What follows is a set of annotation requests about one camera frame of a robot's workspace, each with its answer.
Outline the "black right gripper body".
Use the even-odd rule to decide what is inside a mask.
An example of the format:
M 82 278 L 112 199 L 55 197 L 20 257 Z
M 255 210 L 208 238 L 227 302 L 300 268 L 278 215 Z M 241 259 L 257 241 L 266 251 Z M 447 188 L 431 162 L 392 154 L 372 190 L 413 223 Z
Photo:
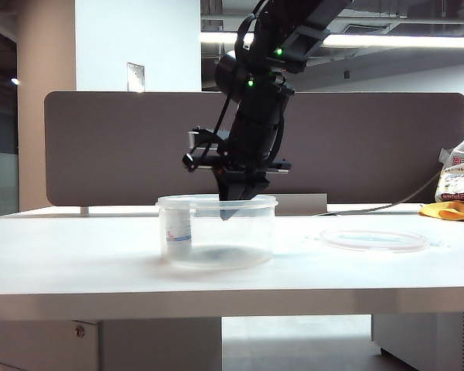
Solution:
M 214 175 L 288 174 L 292 164 L 284 159 L 267 159 L 255 162 L 240 162 L 228 151 L 218 148 L 192 148 L 183 156 L 183 165 L 188 172 L 211 171 Z

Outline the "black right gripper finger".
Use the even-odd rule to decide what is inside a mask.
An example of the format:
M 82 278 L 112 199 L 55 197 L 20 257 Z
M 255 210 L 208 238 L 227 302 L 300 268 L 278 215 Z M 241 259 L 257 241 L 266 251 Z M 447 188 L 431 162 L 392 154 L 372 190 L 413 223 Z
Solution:
M 236 186 L 231 176 L 225 172 L 214 172 L 213 175 L 217 182 L 220 201 L 237 200 L 234 195 Z M 220 209 L 220 218 L 223 221 L 229 220 L 236 212 L 237 209 Z

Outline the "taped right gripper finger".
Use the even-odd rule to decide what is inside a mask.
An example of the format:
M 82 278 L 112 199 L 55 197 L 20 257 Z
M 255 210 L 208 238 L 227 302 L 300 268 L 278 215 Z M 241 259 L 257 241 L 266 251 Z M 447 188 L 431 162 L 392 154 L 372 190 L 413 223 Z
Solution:
M 253 208 L 254 202 L 251 202 L 251 200 L 258 194 L 265 191 L 268 186 L 268 180 L 261 182 L 235 182 L 231 186 L 232 200 L 236 201 L 232 210 Z

